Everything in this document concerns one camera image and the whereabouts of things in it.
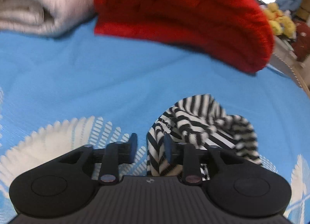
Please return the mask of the yellow plush toys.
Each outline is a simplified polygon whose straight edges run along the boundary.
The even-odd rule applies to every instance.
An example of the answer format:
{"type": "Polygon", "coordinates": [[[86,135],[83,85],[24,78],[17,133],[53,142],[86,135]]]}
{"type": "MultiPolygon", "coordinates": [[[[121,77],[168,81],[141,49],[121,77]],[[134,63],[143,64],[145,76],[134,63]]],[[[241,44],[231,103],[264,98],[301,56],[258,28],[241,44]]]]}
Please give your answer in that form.
{"type": "Polygon", "coordinates": [[[260,5],[260,8],[267,17],[273,35],[284,35],[289,39],[296,37],[296,25],[291,19],[289,10],[285,12],[280,10],[278,4],[275,2],[260,5]]]}

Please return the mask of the black white striped garment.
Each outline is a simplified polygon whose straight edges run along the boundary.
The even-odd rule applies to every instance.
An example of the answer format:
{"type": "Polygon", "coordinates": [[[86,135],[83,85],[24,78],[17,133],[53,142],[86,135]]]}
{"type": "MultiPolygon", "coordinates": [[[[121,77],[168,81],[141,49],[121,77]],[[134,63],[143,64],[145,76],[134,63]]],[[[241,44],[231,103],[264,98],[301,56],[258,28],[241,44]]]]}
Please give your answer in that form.
{"type": "Polygon", "coordinates": [[[182,173],[182,165],[169,164],[166,159],[166,135],[176,143],[190,143],[201,150],[216,146],[231,150],[254,164],[262,164],[252,124],[241,115],[227,114],[210,94],[181,99],[158,117],[147,133],[148,176],[182,173]]]}

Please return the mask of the blue white patterned bedsheet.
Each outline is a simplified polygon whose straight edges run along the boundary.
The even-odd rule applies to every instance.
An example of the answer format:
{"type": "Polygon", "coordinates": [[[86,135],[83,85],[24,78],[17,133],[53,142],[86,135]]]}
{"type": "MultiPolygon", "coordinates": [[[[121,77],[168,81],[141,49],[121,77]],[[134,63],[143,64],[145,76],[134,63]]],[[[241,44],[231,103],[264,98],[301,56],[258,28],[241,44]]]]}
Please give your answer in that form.
{"type": "Polygon", "coordinates": [[[291,184],[285,215],[309,223],[309,98],[287,74],[268,65],[248,75],[198,52],[96,36],[95,23],[57,39],[1,32],[1,223],[16,215],[16,176],[82,145],[137,133],[136,161],[121,173],[145,175],[148,130],[198,94],[251,122],[264,167],[291,184]]]}

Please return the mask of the grey folded garment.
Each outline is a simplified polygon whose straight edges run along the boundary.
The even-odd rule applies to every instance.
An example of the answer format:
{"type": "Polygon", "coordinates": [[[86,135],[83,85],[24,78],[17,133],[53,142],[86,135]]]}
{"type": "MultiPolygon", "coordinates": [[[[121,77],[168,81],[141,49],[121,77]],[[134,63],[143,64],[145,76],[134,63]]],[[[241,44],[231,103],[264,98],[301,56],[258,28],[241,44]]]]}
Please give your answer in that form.
{"type": "Polygon", "coordinates": [[[93,0],[1,0],[1,30],[57,37],[94,14],[93,0]]]}

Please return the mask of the red knit garment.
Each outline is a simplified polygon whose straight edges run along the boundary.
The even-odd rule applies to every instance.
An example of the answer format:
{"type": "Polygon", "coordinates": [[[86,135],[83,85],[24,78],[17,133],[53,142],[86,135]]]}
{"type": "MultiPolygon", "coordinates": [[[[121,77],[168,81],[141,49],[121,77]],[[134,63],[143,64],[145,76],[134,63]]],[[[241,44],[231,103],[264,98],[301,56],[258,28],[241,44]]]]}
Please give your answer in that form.
{"type": "Polygon", "coordinates": [[[198,48],[255,73],[270,60],[274,37],[256,0],[94,0],[96,34],[198,48]]]}

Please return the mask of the dark red plush toy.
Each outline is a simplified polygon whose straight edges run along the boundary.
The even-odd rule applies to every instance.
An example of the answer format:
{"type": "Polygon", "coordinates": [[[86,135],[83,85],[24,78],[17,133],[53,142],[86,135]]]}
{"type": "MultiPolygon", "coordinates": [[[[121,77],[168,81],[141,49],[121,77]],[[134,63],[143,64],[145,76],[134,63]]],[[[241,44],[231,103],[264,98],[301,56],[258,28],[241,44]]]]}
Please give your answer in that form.
{"type": "Polygon", "coordinates": [[[296,41],[292,43],[297,61],[303,62],[309,56],[309,26],[300,20],[294,20],[296,25],[296,41]]]}

